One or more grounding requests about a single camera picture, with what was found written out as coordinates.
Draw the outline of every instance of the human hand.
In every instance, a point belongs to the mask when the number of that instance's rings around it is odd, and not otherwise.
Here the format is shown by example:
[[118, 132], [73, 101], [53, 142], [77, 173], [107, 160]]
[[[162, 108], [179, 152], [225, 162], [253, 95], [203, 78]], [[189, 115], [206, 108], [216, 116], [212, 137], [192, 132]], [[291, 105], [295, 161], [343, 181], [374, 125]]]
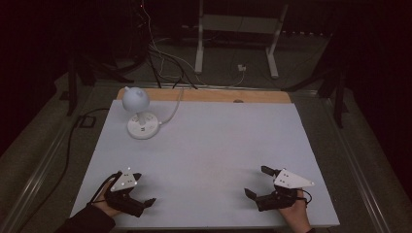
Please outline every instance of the human hand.
[[[297, 197], [303, 197], [301, 189], [297, 191]], [[306, 233], [311, 230], [305, 200], [296, 200], [291, 207], [278, 211], [294, 233]]]
[[111, 182], [107, 182], [104, 187], [102, 188], [102, 191], [100, 192], [99, 196], [94, 200], [91, 205], [100, 209], [102, 212], [104, 212], [106, 215], [113, 217], [121, 213], [121, 211], [115, 210], [112, 207], [110, 207], [107, 202], [105, 201], [104, 193], [106, 192], [107, 188], [109, 187]]

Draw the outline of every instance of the white stand leg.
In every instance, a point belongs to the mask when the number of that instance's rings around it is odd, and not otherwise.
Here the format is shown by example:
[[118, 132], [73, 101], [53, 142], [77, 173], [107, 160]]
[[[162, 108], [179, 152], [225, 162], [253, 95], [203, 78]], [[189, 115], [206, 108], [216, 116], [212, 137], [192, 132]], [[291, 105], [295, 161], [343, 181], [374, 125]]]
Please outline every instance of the white stand leg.
[[196, 61], [194, 63], [194, 73], [202, 74], [203, 68], [203, 0], [199, 1], [199, 37], [197, 39]]
[[278, 68], [276, 67], [275, 57], [273, 52], [275, 51], [276, 44], [278, 43], [279, 36], [282, 32], [282, 25], [285, 19], [286, 12], [288, 11], [288, 5], [284, 5], [281, 15], [276, 22], [275, 33], [273, 34], [273, 41], [269, 48], [266, 48], [267, 63], [269, 65], [270, 77], [272, 79], [278, 79], [279, 73]]

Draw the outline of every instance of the dark background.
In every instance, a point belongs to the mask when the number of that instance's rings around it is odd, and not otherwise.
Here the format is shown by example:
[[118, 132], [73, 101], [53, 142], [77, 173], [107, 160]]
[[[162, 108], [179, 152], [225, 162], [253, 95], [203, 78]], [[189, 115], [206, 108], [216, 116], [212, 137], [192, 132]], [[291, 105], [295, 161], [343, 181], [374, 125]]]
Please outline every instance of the dark background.
[[[119, 6], [128, 3], [117, 2]], [[190, 36], [181, 30], [181, 25], [197, 24], [197, 1], [146, 2], [153, 23], [162, 33], [176, 40]], [[354, 91], [395, 173], [411, 196], [408, 178], [412, 175], [412, 107], [408, 93], [412, 88], [412, 3], [290, 2], [283, 29], [287, 34], [304, 32], [331, 37], [316, 72], [342, 62], [347, 65], [347, 87]], [[0, 154], [55, 94], [53, 82], [67, 72], [67, 54], [74, 45], [79, 50], [89, 48], [88, 52], [99, 58], [112, 55], [110, 42], [116, 33], [110, 31], [99, 14], [99, 9], [108, 4], [116, 6], [109, 0], [1, 3]], [[251, 17], [272, 16], [267, 10], [270, 8], [262, 6], [280, 5], [269, 0], [209, 0], [205, 4], [205, 11], [212, 14]]]

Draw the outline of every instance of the white table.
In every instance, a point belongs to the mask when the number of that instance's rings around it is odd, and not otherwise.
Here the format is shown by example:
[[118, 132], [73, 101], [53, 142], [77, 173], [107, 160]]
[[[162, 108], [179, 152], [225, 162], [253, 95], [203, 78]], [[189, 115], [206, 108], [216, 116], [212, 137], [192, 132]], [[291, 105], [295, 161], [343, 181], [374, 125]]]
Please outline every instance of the white table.
[[[174, 101], [152, 101], [150, 111], [162, 120]], [[277, 211], [259, 212], [244, 188], [258, 196], [274, 190], [265, 165], [313, 181], [308, 206], [312, 225], [338, 225], [336, 212], [291, 103], [182, 101], [170, 122], [149, 140], [126, 131], [131, 114], [115, 100], [88, 166], [72, 215], [82, 209], [99, 185], [117, 170], [143, 176], [130, 193], [139, 201], [156, 198], [141, 217], [120, 215], [117, 228], [273, 228], [285, 223]]]

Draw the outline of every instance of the desk lamp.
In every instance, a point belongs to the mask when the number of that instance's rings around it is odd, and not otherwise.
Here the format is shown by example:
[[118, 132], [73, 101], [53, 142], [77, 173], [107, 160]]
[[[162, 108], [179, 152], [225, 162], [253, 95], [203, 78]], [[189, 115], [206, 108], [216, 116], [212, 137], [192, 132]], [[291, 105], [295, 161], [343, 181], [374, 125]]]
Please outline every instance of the desk lamp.
[[135, 114], [127, 123], [128, 132], [135, 139], [152, 138], [157, 133], [160, 124], [154, 114], [143, 112], [150, 103], [148, 94], [139, 87], [125, 87], [124, 90], [121, 98], [123, 107]]

